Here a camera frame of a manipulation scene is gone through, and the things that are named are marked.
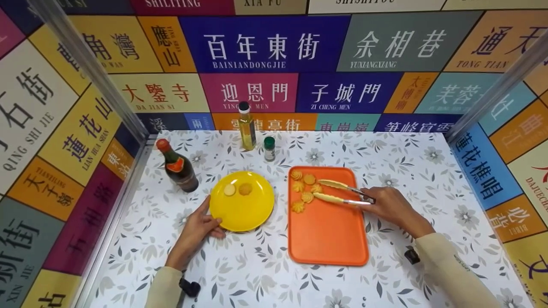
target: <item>wall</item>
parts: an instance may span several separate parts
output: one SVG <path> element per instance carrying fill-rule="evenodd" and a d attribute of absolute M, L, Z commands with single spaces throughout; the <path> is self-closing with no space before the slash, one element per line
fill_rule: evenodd
<path fill-rule="evenodd" d="M 515 36 L 527 37 L 531 28 L 546 29 L 548 21 L 515 19 L 505 25 L 520 30 Z M 548 305 L 546 64 L 548 59 L 525 78 L 524 84 L 534 93 L 530 99 L 504 97 L 452 144 L 472 190 L 537 307 Z"/>
<path fill-rule="evenodd" d="M 484 11 L 542 0 L 59 3 L 151 133 L 235 129 L 241 100 L 263 130 L 446 132 L 521 55 L 504 22 L 548 15 Z"/>
<path fill-rule="evenodd" d="M 67 307 L 139 144 L 26 2 L 0 72 L 0 307 Z"/>

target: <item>red cap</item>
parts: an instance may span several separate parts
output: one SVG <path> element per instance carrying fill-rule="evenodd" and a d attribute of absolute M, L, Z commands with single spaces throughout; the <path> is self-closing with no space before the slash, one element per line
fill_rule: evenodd
<path fill-rule="evenodd" d="M 158 150 L 160 150 L 162 153 L 171 150 L 171 145 L 169 144 L 169 141 L 164 138 L 158 139 L 158 141 L 156 141 L 156 146 L 158 147 Z"/>

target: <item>soy sauce bottle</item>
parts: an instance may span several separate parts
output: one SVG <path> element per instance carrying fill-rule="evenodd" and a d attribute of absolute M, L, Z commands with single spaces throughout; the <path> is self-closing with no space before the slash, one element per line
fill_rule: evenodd
<path fill-rule="evenodd" d="M 193 192 L 199 182 L 188 158 L 173 151 L 166 139 L 158 139 L 156 146 L 165 158 L 165 172 L 184 192 Z"/>

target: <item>yellow plate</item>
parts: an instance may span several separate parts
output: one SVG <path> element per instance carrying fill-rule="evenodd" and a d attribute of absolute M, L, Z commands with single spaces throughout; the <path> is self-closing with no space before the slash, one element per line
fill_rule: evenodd
<path fill-rule="evenodd" d="M 239 187 L 250 183 L 252 191 L 242 196 Z M 227 196 L 226 185 L 233 184 L 236 193 Z M 252 230 L 268 219 L 274 209 L 274 190 L 270 183 L 257 173 L 238 171 L 222 178 L 211 191 L 209 210 L 215 218 L 222 218 L 221 227 L 232 232 Z"/>

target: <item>table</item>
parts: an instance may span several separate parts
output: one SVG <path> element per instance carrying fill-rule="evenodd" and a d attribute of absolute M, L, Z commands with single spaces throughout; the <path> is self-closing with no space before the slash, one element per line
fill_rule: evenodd
<path fill-rule="evenodd" d="M 202 291 L 184 308 L 202 307 L 445 307 L 439 286 L 403 253 L 412 239 L 398 227 L 366 215 L 370 259 L 364 267 L 298 264 L 287 252 L 287 172 L 291 166 L 351 168 L 360 186 L 391 185 L 453 241 L 460 257 L 502 304 L 532 307 L 501 245 L 441 134 L 258 132 L 276 139 L 276 160 L 240 149 L 239 132 L 163 132 L 194 166 L 200 187 L 185 194 L 151 154 L 131 206 L 103 263 L 91 307 L 143 307 L 152 279 L 182 230 L 223 176 L 252 170 L 274 187 L 276 204 L 263 226 L 208 239 L 186 278 Z"/>

